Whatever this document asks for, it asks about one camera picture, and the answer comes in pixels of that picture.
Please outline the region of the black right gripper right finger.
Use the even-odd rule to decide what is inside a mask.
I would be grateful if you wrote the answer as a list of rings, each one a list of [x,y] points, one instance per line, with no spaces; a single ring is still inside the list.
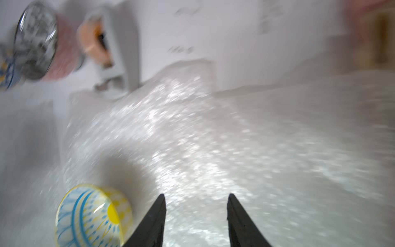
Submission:
[[[233,193],[228,197],[227,220],[231,247],[271,247]]]

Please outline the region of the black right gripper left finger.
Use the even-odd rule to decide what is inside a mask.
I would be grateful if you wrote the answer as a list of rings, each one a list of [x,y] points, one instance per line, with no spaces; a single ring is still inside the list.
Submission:
[[[162,247],[166,211],[165,195],[160,194],[123,247]]]

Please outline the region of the yellow blue striped bowl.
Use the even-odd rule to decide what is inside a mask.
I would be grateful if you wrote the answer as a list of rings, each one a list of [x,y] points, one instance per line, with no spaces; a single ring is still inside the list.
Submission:
[[[58,247],[122,247],[132,235],[133,211],[122,192],[80,184],[63,197],[55,227]]]

